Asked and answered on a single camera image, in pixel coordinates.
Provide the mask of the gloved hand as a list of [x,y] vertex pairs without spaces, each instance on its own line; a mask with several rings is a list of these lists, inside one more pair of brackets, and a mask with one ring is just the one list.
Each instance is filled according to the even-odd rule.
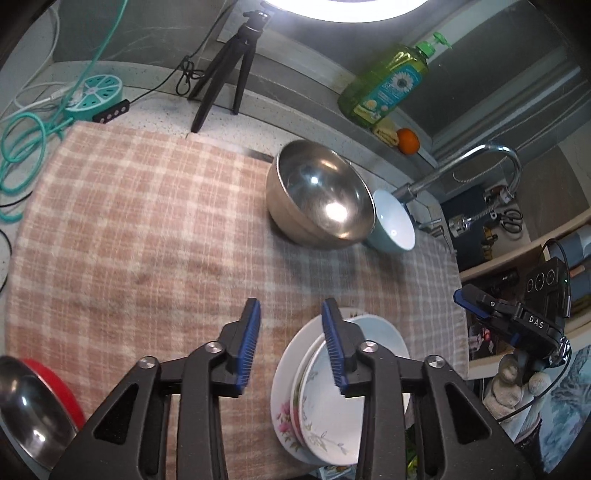
[[483,404],[497,421],[502,422],[541,397],[550,385],[551,378],[545,372],[535,372],[525,382],[517,356],[507,354],[499,363],[497,375],[486,388]]

